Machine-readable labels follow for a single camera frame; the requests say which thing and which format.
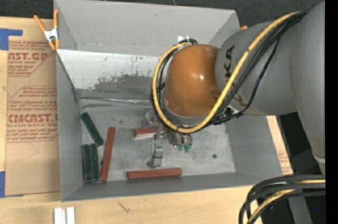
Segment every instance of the gray bin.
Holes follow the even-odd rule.
[[[62,201],[252,185],[282,175],[266,118],[246,116],[193,134],[190,153],[178,154],[163,140],[163,167],[181,166],[180,178],[126,180],[126,170],[145,169],[150,157],[151,139],[134,141],[133,129],[150,105],[159,57],[178,36],[220,47],[239,31],[235,11],[87,0],[54,6]],[[81,145],[93,142],[80,119],[85,111],[104,141],[108,127],[116,128],[106,183],[84,181]],[[98,151],[100,158],[104,145]]]

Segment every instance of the red wooden stick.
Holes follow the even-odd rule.
[[[182,175],[182,169],[180,167],[175,167],[172,169],[129,171],[127,172],[127,175],[128,180],[130,181],[140,179],[178,177]]]
[[[104,181],[104,182],[106,182],[107,178],[108,178],[112,145],[114,144],[114,137],[115,137],[115,128],[109,127],[107,139],[106,139],[104,159],[103,159],[103,162],[102,162],[102,169],[101,169],[101,175],[100,175],[100,180]]]
[[[135,129],[135,136],[140,136],[140,135],[145,135],[145,134],[150,134],[150,133],[156,134],[156,130],[157,130],[157,126],[151,126],[147,128],[138,128],[138,129]]]

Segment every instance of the blue tape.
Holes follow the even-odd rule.
[[[5,172],[0,172],[0,198],[5,197]]]
[[[8,50],[9,36],[22,36],[22,30],[0,29],[0,50]]]

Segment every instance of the green object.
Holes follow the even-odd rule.
[[[82,145],[82,154],[84,181],[87,183],[99,181],[100,174],[97,145],[95,143]]]
[[[182,151],[184,149],[184,143],[177,146],[179,148],[179,151]]]
[[[87,112],[83,113],[81,115],[81,119],[82,119],[84,125],[86,126],[90,136],[92,137],[92,139],[96,143],[96,145],[98,147],[100,147],[104,143],[104,140],[100,136],[100,133],[97,131],[97,129],[96,129],[93,121],[91,120],[89,114]]]
[[[186,153],[190,152],[190,148],[191,148],[191,144],[187,145],[187,146],[184,146],[184,151]]]

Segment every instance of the cardboard sheet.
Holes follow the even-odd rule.
[[[47,30],[51,20],[42,20]],[[0,18],[23,30],[8,49],[5,195],[60,190],[55,52],[33,18]]]

